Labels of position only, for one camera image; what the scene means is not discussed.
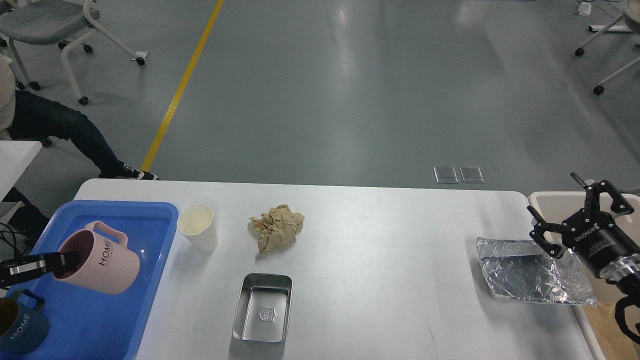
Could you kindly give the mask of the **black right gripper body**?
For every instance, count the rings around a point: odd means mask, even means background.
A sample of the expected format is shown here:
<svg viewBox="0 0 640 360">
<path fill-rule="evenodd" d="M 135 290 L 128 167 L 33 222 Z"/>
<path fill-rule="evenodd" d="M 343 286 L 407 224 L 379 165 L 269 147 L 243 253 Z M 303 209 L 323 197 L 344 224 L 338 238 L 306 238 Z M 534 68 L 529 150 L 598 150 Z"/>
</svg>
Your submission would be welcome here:
<svg viewBox="0 0 640 360">
<path fill-rule="evenodd" d="M 562 244 L 571 248 L 589 271 L 598 279 L 610 278 L 602 271 L 615 260 L 639 254 L 639 246 L 608 212 L 596 210 L 585 221 L 585 210 L 578 210 L 562 221 L 568 232 L 561 235 Z"/>
</svg>

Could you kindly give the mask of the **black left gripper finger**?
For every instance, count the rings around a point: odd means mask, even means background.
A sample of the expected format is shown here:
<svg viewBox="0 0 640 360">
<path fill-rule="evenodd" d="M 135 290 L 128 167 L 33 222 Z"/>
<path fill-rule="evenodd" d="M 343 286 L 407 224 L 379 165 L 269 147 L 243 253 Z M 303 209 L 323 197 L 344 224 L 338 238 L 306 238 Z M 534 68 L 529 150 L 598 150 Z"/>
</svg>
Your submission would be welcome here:
<svg viewBox="0 0 640 360">
<path fill-rule="evenodd" d="M 13 285 L 36 280 L 48 272 L 70 272 L 78 264 L 80 255 L 76 251 L 53 251 L 3 260 L 0 263 L 0 286 L 7 289 Z"/>
</svg>

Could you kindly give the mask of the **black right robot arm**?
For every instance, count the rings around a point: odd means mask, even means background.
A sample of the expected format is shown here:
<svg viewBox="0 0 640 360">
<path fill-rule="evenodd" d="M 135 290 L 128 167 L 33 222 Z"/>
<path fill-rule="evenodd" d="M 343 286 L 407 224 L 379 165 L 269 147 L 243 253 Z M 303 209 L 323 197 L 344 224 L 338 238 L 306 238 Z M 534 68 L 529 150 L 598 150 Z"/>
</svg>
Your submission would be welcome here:
<svg viewBox="0 0 640 360">
<path fill-rule="evenodd" d="M 624 294 L 615 303 L 615 323 L 638 344 L 639 334 L 627 325 L 626 309 L 640 306 L 640 248 L 615 221 L 615 215 L 631 215 L 634 208 L 612 182 L 604 179 L 587 183 L 575 172 L 570 176 L 585 191 L 583 207 L 561 223 L 552 223 L 528 205 L 526 209 L 535 219 L 529 235 L 552 258 L 560 259 L 571 249 L 595 278 L 615 285 Z"/>
</svg>

